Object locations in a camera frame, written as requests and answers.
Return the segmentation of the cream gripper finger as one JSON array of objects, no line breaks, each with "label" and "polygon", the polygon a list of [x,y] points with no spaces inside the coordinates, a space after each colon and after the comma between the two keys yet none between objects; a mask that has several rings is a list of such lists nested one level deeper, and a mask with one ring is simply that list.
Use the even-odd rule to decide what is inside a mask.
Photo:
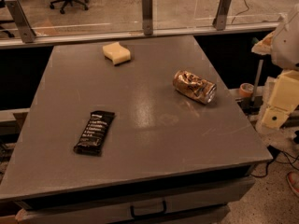
[{"label": "cream gripper finger", "polygon": [[272,40],[275,32],[269,33],[261,41],[258,41],[251,51],[258,55],[270,55],[272,52]]},{"label": "cream gripper finger", "polygon": [[280,128],[299,106],[299,72],[283,71],[277,78],[262,117],[262,125]]}]

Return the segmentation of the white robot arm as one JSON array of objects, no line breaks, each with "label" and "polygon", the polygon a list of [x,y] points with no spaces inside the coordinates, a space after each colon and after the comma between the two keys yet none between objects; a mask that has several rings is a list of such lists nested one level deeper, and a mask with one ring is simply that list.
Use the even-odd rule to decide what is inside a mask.
[{"label": "white robot arm", "polygon": [[299,106],[299,5],[296,4],[276,30],[257,42],[251,51],[270,55],[272,63],[282,69],[261,117],[263,126],[279,129]]}]

